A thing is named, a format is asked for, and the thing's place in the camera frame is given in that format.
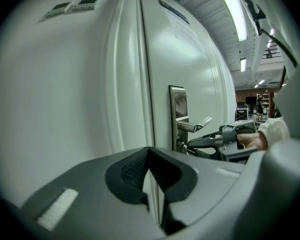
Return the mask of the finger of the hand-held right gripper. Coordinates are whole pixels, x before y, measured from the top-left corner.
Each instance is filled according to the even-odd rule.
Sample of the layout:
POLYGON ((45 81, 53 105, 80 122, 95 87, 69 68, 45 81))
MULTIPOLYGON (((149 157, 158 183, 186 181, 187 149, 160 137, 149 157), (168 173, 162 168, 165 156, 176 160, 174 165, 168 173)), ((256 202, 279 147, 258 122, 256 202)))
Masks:
POLYGON ((187 153, 198 157, 198 158, 205 158, 205 159, 211 159, 211 160, 217 160, 217 161, 221 161, 222 160, 222 156, 219 152, 218 149, 213 149, 214 153, 206 153, 204 151, 199 150, 198 148, 193 148, 190 146, 187 146, 187 153))
POLYGON ((223 144, 223 138, 216 138, 216 136, 222 136, 221 131, 213 132, 202 137, 197 137, 188 141, 189 147, 221 147, 223 144))

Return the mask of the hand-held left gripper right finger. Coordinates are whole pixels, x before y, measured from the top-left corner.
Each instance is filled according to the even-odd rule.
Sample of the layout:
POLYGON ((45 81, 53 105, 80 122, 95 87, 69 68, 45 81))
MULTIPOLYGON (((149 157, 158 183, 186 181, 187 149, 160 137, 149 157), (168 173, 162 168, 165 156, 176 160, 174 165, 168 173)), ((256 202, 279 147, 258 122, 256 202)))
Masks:
POLYGON ((177 179, 164 192, 163 240, 270 240, 300 234, 300 139, 246 164, 154 149, 177 179))

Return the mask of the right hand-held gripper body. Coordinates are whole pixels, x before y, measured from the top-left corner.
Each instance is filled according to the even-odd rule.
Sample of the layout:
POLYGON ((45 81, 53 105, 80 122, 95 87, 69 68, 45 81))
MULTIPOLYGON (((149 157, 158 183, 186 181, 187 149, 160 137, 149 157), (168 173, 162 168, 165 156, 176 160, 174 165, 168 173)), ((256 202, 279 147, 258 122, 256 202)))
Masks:
POLYGON ((221 147, 221 159, 226 162, 245 164, 249 156, 257 151, 255 146, 246 148, 238 141, 238 134, 253 134, 257 131, 253 120, 238 120, 226 123, 222 128, 223 147, 221 147))

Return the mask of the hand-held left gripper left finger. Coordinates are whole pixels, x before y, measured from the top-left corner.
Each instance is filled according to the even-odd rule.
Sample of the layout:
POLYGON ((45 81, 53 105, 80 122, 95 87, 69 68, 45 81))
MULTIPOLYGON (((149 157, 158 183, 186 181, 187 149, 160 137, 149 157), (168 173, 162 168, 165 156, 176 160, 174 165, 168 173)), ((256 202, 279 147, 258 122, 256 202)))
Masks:
POLYGON ((140 148, 88 160, 75 165, 34 192, 21 207, 23 224, 36 240, 158 240, 166 233, 147 211, 147 206, 118 199, 107 187, 107 169, 140 148), (53 230, 38 223, 65 190, 70 206, 63 205, 53 230))

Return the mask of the person's right hand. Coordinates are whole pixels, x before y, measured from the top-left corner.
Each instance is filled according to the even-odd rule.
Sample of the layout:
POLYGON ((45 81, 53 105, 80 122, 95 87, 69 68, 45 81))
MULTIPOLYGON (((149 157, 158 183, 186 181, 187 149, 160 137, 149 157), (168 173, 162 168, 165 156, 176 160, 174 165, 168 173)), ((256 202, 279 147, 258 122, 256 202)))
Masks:
POLYGON ((238 142, 246 148, 256 147, 258 151, 268 149, 268 142, 262 132, 242 133, 237 135, 238 142))

